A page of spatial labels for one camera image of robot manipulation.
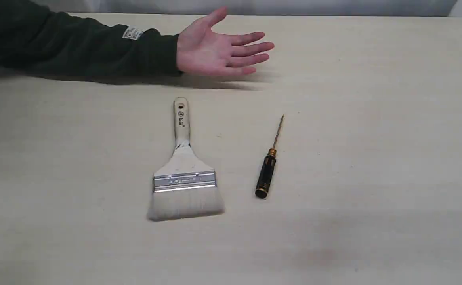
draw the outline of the paintbrush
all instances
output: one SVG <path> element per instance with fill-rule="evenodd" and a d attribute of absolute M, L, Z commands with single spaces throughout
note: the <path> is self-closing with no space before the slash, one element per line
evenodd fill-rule
<path fill-rule="evenodd" d="M 187 99 L 174 101 L 175 150 L 169 162 L 153 175 L 150 220 L 175 220 L 224 212 L 215 170 L 202 162 L 189 141 Z"/>

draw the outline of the finger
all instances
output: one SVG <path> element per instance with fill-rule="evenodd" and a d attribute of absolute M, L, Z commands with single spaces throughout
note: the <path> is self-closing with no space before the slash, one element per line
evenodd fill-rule
<path fill-rule="evenodd" d="M 249 65 L 255 65 L 256 63 L 262 63 L 267 61 L 269 56 L 265 53 L 256 54 L 247 57 L 232 57 L 227 64 L 228 67 L 247 67 Z"/>
<path fill-rule="evenodd" d="M 253 43 L 256 40 L 264 38 L 264 33 L 262 31 L 252 32 L 250 34 L 232 34 L 229 35 L 231 40 L 231 45 L 233 46 L 243 46 L 249 43 Z"/>
<path fill-rule="evenodd" d="M 254 67 L 224 67 L 220 70 L 217 70 L 212 75 L 214 76 L 240 76 L 248 75 L 256 72 Z"/>
<path fill-rule="evenodd" d="M 265 52 L 273 49 L 275 45 L 271 42 L 265 42 L 255 45 L 249 45 L 244 47 L 234 47 L 232 56 L 251 56 L 260 52 Z"/>
<path fill-rule="evenodd" d="M 227 8 L 220 7 L 219 9 L 213 11 L 211 14 L 204 16 L 202 20 L 209 26 L 212 27 L 216 23 L 224 20 L 227 16 Z"/>

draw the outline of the table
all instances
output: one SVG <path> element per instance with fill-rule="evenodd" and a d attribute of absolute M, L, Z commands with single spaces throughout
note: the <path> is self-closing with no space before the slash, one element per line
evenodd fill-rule
<path fill-rule="evenodd" d="M 163 34 L 196 18 L 80 15 Z M 462 18 L 230 16 L 216 30 L 265 31 L 271 60 L 235 79 L 0 77 L 0 285 L 462 283 Z M 149 222 L 181 95 L 226 213 Z"/>

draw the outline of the screwdriver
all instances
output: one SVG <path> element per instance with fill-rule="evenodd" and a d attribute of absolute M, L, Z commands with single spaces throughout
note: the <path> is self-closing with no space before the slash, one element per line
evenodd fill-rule
<path fill-rule="evenodd" d="M 260 177 L 258 184 L 256 185 L 256 196 L 261 199 L 266 199 L 269 192 L 269 185 L 271 178 L 273 177 L 273 171 L 275 170 L 275 163 L 277 162 L 277 139 L 279 139 L 280 127 L 282 127 L 282 121 L 284 121 L 284 115 L 280 118 L 279 128 L 277 129 L 277 135 L 273 147 L 268 150 L 268 154 L 264 157 L 263 166 L 261 167 Z"/>

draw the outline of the paintbrush bristles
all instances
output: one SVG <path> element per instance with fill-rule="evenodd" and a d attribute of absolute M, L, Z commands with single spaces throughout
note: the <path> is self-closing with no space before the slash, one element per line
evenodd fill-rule
<path fill-rule="evenodd" d="M 153 193 L 148 219 L 176 220 L 218 215 L 224 212 L 224 201 L 216 186 Z"/>

